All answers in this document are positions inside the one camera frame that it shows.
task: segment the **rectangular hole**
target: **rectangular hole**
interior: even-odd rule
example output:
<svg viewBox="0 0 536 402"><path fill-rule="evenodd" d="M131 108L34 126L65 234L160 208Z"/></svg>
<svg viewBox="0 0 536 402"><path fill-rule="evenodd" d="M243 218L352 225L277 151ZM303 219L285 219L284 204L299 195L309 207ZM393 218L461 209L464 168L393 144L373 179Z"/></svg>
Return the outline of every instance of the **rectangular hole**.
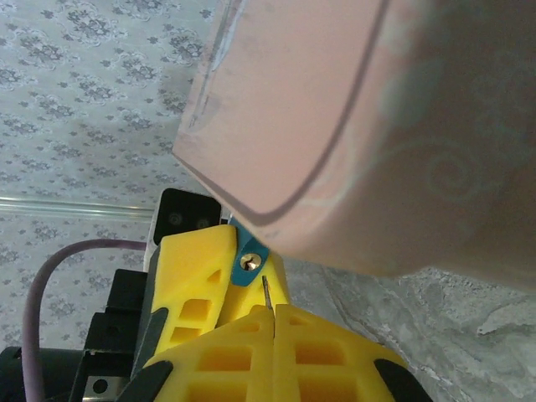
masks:
<svg viewBox="0 0 536 402"><path fill-rule="evenodd" d="M198 371L250 371L251 348L247 346L221 346L204 351Z"/></svg>
<svg viewBox="0 0 536 402"><path fill-rule="evenodd" d="M296 364L343 366L346 360L343 349L334 341L298 340L295 350Z"/></svg>
<svg viewBox="0 0 536 402"><path fill-rule="evenodd" d="M201 328L175 327L171 336L171 342L184 343L201 335Z"/></svg>
<svg viewBox="0 0 536 402"><path fill-rule="evenodd" d="M301 402L357 402L353 377L306 376L298 378Z"/></svg>
<svg viewBox="0 0 536 402"><path fill-rule="evenodd" d="M205 321L210 313L212 302L204 299L189 299L184 302L179 318L184 320Z"/></svg>
<svg viewBox="0 0 536 402"><path fill-rule="evenodd" d="M188 402L245 402L247 397L247 384L236 382L209 382L192 383L188 386Z"/></svg>

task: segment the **metal pin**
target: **metal pin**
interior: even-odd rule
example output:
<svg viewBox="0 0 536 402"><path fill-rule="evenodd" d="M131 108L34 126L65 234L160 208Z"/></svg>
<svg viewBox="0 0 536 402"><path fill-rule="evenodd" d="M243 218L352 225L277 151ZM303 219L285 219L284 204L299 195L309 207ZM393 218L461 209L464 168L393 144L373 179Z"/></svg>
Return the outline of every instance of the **metal pin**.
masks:
<svg viewBox="0 0 536 402"><path fill-rule="evenodd" d="M270 299L270 288L268 287L268 279L266 276L262 276L262 289L265 293L265 304L266 307L268 307L270 310L273 310L271 306L271 299Z"/></svg>

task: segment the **yellow plastic part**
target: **yellow plastic part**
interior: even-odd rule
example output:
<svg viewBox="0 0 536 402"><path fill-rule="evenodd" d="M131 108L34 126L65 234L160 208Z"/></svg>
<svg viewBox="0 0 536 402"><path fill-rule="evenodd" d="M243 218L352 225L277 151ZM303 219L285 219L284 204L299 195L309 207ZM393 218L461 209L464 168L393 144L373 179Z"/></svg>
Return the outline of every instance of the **yellow plastic part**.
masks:
<svg viewBox="0 0 536 402"><path fill-rule="evenodd" d="M146 366L173 363L156 402L272 401L273 337L273 311L263 308L156 355Z"/></svg>
<svg viewBox="0 0 536 402"><path fill-rule="evenodd" d="M393 351L297 307L242 317L149 360L172 362L157 402L394 402L374 360Z"/></svg>
<svg viewBox="0 0 536 402"><path fill-rule="evenodd" d="M293 306L277 306L274 401L394 402L374 367L393 351Z"/></svg>
<svg viewBox="0 0 536 402"><path fill-rule="evenodd" d="M264 306L260 275L267 276L274 304L290 301L278 255L269 257L250 286L238 290L231 286L236 247L236 228L230 225L162 239L151 311L167 308L167 320L156 353Z"/></svg>
<svg viewBox="0 0 536 402"><path fill-rule="evenodd" d="M283 259L272 253L262 268L262 273L249 286L241 287L229 284L229 289L225 295L225 303L219 314L218 326L265 307L262 276L266 276L268 280L272 305L290 304L291 298L286 284Z"/></svg>

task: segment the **pink cup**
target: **pink cup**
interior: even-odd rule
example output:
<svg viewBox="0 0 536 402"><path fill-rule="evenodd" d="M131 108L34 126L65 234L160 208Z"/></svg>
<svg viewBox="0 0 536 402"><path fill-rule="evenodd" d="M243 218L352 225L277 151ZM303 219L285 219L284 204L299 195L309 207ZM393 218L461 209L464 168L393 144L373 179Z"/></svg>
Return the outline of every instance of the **pink cup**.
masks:
<svg viewBox="0 0 536 402"><path fill-rule="evenodd" d="M534 1L233 1L173 152L283 255L536 288L534 15Z"/></svg>

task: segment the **floral pattern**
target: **floral pattern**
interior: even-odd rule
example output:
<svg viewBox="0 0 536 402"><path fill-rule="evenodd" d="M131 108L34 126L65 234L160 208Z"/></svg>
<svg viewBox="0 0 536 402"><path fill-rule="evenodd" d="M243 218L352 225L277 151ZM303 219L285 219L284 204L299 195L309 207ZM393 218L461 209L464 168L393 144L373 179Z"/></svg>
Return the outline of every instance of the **floral pattern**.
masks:
<svg viewBox="0 0 536 402"><path fill-rule="evenodd" d="M216 3L0 0L3 194L142 205L200 189L171 145Z"/></svg>

